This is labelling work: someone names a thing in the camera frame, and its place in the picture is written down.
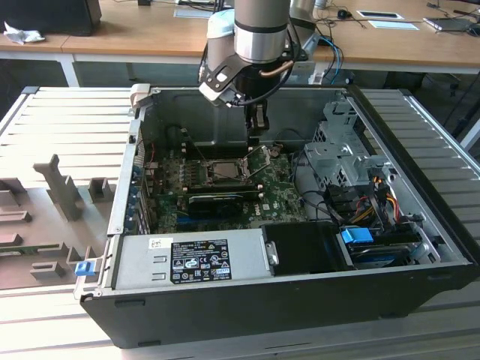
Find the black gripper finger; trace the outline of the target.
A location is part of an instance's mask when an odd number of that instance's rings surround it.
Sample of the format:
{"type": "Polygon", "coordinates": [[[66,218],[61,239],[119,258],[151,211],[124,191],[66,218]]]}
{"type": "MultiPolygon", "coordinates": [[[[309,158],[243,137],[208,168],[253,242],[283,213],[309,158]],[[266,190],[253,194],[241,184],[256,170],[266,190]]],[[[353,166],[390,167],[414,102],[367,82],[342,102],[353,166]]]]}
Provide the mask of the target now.
{"type": "Polygon", "coordinates": [[[247,128],[247,147],[254,147],[258,143],[257,105],[251,104],[244,108],[245,126],[247,128]]]}
{"type": "Polygon", "coordinates": [[[256,105],[256,121],[259,134],[264,134],[269,130],[268,103],[262,102],[256,105]]]}

